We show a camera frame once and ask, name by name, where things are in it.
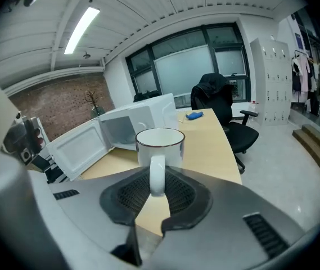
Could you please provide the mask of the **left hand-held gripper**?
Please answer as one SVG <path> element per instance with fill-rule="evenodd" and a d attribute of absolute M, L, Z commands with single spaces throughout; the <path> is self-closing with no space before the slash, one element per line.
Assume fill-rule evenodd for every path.
<path fill-rule="evenodd" d="M 2 143 L 2 150 L 30 164 L 44 149 L 46 141 L 37 117 L 28 118 L 17 113 Z"/>

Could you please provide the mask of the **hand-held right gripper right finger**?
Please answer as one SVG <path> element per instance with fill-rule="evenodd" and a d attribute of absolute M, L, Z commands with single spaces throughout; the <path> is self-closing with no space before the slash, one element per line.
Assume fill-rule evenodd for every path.
<path fill-rule="evenodd" d="M 249 188 L 191 170 L 167 167 L 202 184 L 212 195 L 207 215 L 191 229 L 167 231 L 142 269 L 271 268 L 304 230 Z"/>

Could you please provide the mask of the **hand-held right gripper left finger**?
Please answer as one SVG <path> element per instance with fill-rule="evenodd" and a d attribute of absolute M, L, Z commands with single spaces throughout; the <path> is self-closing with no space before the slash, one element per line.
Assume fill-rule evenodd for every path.
<path fill-rule="evenodd" d="M 148 167 L 49 188 L 65 214 L 95 244 L 141 266 L 135 219 L 150 195 Z"/>

